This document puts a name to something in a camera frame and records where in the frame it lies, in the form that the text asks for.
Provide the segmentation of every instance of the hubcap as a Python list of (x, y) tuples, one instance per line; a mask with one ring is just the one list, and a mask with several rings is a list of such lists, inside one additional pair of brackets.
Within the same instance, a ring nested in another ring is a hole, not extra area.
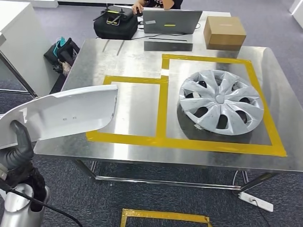
[(205, 70), (186, 79), (180, 104), (202, 128), (223, 135), (240, 135), (256, 128), (263, 118), (260, 95), (249, 82), (221, 70)]

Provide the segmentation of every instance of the power strip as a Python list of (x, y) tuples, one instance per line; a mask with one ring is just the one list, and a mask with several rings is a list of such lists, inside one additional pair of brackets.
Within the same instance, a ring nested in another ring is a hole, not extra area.
[(252, 204), (252, 205), (256, 206), (256, 207), (257, 207), (257, 203), (258, 203), (258, 207), (262, 208), (264, 210), (269, 211), (269, 212), (273, 212), (274, 211), (274, 205), (273, 204), (269, 203), (269, 202), (266, 202), (266, 201), (264, 201), (264, 200), (261, 200), (261, 199), (258, 199), (257, 197), (255, 197), (255, 196), (252, 196), (252, 195), (249, 195), (249, 194), (247, 194), (247, 193), (245, 193), (245, 192), (239, 193), (239, 198), (240, 200), (243, 200), (245, 202), (248, 202), (248, 203)]

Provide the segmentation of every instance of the cardboard box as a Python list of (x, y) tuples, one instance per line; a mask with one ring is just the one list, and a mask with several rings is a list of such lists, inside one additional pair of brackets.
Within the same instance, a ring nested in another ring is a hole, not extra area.
[(207, 49), (239, 51), (246, 37), (238, 17), (207, 17), (204, 28)]

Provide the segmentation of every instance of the yellow tape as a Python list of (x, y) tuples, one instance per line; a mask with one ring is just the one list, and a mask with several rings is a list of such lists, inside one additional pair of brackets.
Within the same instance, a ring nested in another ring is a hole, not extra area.
[(128, 217), (192, 221), (197, 223), (206, 223), (208, 227), (212, 227), (209, 218), (203, 215), (128, 209), (122, 209), (120, 227), (125, 227)]
[(112, 82), (125, 82), (125, 83), (144, 83), (144, 84), (159, 84), (160, 85), (158, 105), (157, 125), (155, 137), (147, 136), (134, 136), (134, 135), (120, 135), (113, 133), (103, 133), (97, 131), (87, 132), (87, 139), (95, 142), (109, 142), (109, 143), (122, 143), (141, 146), (151, 146), (159, 148), (181, 148), (200, 151), (219, 151), (230, 153), (242, 153), (242, 154), (255, 154), (255, 155), (274, 155), (274, 156), (286, 156), (286, 153), (279, 136), (277, 128), (272, 119), (269, 108), (267, 105), (262, 90), (250, 61), (241, 59), (228, 59), (228, 58), (212, 58), (212, 57), (199, 57), (199, 56), (186, 56), (186, 55), (172, 55), (163, 54), (162, 68), (164, 70), (169, 69), (169, 60), (190, 60), (190, 61), (213, 61), (221, 63), (236, 63), (244, 64), (249, 74), (252, 86), (254, 86), (259, 94), (264, 104), (264, 123), (271, 142), (271, 145), (258, 145), (258, 144), (241, 144), (241, 143), (227, 143), (204, 140), (184, 140), (172, 139), (166, 137), (166, 118), (167, 118), (167, 102), (169, 95), (169, 77), (161, 76), (161, 78), (138, 78), (138, 77), (119, 77), (119, 76), (106, 76), (104, 84), (111, 84)]
[(167, 117), (167, 98), (160, 97), (169, 97), (169, 77), (161, 76), (162, 80), (160, 83), (160, 91), (159, 94), (159, 106), (157, 116), (157, 127), (156, 130), (156, 136), (159, 138), (166, 137), (166, 117)]
[(119, 13), (119, 12), (116, 12), (116, 11), (112, 11), (112, 10), (107, 10), (107, 12), (108, 12), (108, 13)]

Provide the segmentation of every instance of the laptop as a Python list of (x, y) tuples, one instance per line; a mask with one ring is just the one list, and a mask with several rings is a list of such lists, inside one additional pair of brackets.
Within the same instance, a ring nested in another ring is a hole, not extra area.
[(171, 9), (144, 9), (144, 33), (152, 34), (193, 34), (202, 11)]

